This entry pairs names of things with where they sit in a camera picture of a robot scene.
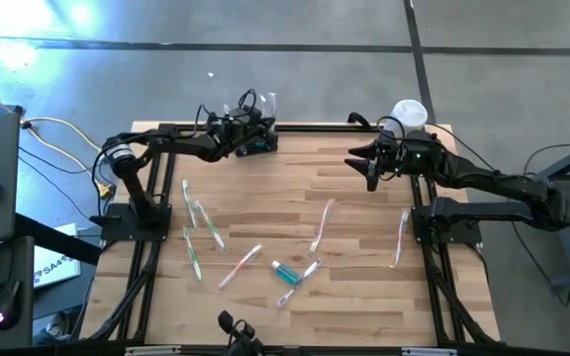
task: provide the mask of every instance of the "metal bracket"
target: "metal bracket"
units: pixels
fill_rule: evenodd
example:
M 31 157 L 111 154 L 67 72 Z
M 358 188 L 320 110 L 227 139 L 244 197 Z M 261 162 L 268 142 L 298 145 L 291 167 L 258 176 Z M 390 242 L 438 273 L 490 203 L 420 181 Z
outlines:
M 476 221 L 461 220 L 452 224 L 448 231 L 434 231 L 428 219 L 430 206 L 413 207 L 411 218 L 413 232 L 418 243 L 481 243 L 481 231 Z
M 402 348 L 403 356 L 456 356 L 454 349 L 435 349 L 424 347 L 404 347 Z
M 121 217 L 118 222 L 103 225 L 100 238 L 107 241 L 163 241 L 170 227 L 172 206 L 161 209 L 161 223 L 156 228 L 140 228 L 140 222 L 129 204 L 111 204 L 107 208 L 107 217 Z
M 301 354 L 301 349 L 298 346 L 283 346 L 282 356 L 298 356 Z
M 179 355 L 181 348 L 181 345 L 128 347 L 125 356 Z

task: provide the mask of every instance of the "green toothbrush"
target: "green toothbrush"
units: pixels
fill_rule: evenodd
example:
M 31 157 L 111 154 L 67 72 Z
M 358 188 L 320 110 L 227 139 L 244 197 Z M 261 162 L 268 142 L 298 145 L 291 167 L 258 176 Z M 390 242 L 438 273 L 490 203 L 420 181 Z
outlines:
M 193 264 L 193 269 L 195 270 L 195 276 L 199 282 L 202 282 L 202 270 L 199 268 L 199 262 L 197 261 L 197 254 L 193 248 L 193 244 L 190 243 L 190 234 L 188 233 L 188 228 L 186 226 L 182 227 L 184 232 L 184 239 L 186 240 L 186 247 L 188 248 L 188 258 L 190 258 Z

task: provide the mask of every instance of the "yellow cable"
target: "yellow cable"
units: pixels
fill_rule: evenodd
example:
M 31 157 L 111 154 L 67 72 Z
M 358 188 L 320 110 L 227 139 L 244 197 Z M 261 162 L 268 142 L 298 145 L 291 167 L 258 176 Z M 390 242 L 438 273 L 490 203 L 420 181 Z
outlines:
M 75 125 L 73 125 L 70 122 L 67 122 L 67 121 L 61 120 L 61 119 L 57 119 L 57 118 L 50 118 L 50 117 L 36 117 L 36 118 L 29 118 L 29 119 L 24 120 L 24 122 L 26 122 L 26 123 L 32 122 L 32 121 L 52 121 L 52 122 L 60 123 L 63 125 L 67 125 L 67 126 L 71 127 L 74 131 L 76 131 L 78 134 L 80 134 L 80 136 L 83 137 L 83 139 L 86 140 L 90 146 L 94 147 L 98 152 L 101 151 L 100 147 L 96 143 L 94 143 L 91 139 L 89 139 L 89 137 L 85 133 L 83 133 L 79 128 L 77 128 Z
M 3 108 L 6 112 L 8 113 L 12 113 L 12 110 L 10 110 L 10 108 L 6 107 L 5 105 L 3 105 L 0 102 L 0 107 Z M 91 145 L 92 147 L 94 147 L 94 149 L 96 149 L 98 152 L 101 151 L 100 147 L 96 144 L 94 144 L 94 142 L 91 141 L 91 139 L 89 139 L 89 137 L 87 137 L 87 135 L 85 133 L 83 133 L 79 128 L 77 128 L 76 126 L 74 126 L 73 124 L 65 121 L 65 120 L 61 120 L 61 119 L 56 119 L 56 118 L 49 118 L 49 117 L 37 117 L 37 118 L 30 118 L 27 120 L 19 120 L 21 124 L 23 124 L 23 122 L 31 122 L 31 121 L 53 121 L 53 122 L 57 122 L 57 123 L 61 123 L 64 125 L 67 125 L 69 127 L 71 127 L 72 129 L 74 129 L 78 134 L 80 134 L 81 137 L 83 137 L 87 143 L 89 143 L 89 145 Z M 28 131 L 30 132 L 31 135 L 33 135 L 41 144 L 45 145 L 46 147 L 49 147 L 55 151 L 57 151 L 58 153 L 64 155 L 65 157 L 73 160 L 74 162 L 78 163 L 79 166 L 81 166 L 83 169 L 88 169 L 87 167 L 85 167 L 85 165 L 80 162 L 78 159 L 76 159 L 76 157 L 74 157 L 73 155 L 67 153 L 66 151 L 64 151 L 61 148 L 56 147 L 55 145 L 52 145 L 50 143 L 45 142 L 38 133 L 36 133 L 32 128 L 28 128 Z M 110 187 L 103 184 L 102 182 L 100 182 L 98 179 L 94 180 L 96 186 L 98 187 L 98 189 L 100 190 L 100 196 L 102 198 L 105 198 L 107 196 L 109 196 L 111 194 L 111 190 Z

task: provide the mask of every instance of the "desk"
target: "desk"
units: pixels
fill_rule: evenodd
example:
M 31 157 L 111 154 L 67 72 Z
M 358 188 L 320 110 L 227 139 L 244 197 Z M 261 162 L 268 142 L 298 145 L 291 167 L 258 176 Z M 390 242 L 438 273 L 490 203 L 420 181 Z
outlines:
M 158 125 L 135 122 L 133 131 Z M 424 259 L 410 228 L 400 265 L 389 268 L 402 209 L 413 205 L 408 177 L 380 182 L 378 191 L 369 193 L 364 178 L 343 163 L 349 148 L 374 137 L 281 133 L 276 154 L 232 156 L 214 164 L 178 155 L 169 199 L 171 232 L 162 245 L 145 342 L 225 345 L 228 336 L 220 330 L 217 315 L 228 310 L 251 323 L 266 345 L 435 345 Z M 456 150 L 449 135 L 441 132 L 439 138 L 450 151 Z M 143 152 L 141 146 L 133 149 Z M 156 191 L 161 190 L 162 174 L 160 170 Z M 143 183 L 147 176 L 147 168 L 141 170 Z M 191 235 L 203 284 L 195 280 L 181 237 L 182 225 L 189 222 L 181 188 L 185 178 L 192 199 L 202 203 L 230 248 L 225 254 L 217 251 L 206 229 Z M 438 193 L 467 201 L 464 191 L 439 188 Z M 119 201 L 127 197 L 119 187 Z M 311 263 L 307 251 L 328 199 L 337 204 L 319 247 L 323 266 L 279 311 L 275 303 L 288 288 L 269 265 L 277 260 L 302 272 Z M 258 242 L 264 246 L 262 254 L 224 291 L 216 292 Z M 101 256 L 81 336 L 97 330 L 123 295 L 133 248 L 132 242 L 118 242 Z M 465 245 L 450 245 L 449 250 L 460 300 L 498 339 L 481 261 Z M 136 300 L 130 331 L 136 328 L 139 310 Z M 447 305 L 443 310 L 451 335 Z

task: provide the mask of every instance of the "computer mouse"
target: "computer mouse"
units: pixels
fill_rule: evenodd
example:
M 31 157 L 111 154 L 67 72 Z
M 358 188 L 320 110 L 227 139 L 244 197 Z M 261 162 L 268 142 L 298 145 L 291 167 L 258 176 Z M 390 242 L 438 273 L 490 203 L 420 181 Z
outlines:
M 11 328 L 21 315 L 21 282 L 9 279 L 0 284 L 0 329 Z

